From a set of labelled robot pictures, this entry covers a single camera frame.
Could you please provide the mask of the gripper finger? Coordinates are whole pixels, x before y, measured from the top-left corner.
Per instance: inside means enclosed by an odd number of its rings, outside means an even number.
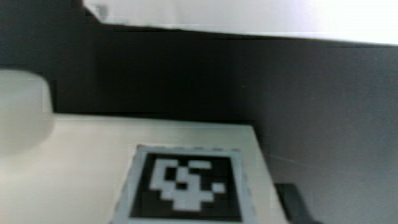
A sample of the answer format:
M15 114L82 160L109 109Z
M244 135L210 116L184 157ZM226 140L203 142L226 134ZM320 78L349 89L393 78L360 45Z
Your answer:
M278 183L276 190L290 224L312 224L312 216L296 185L290 183Z

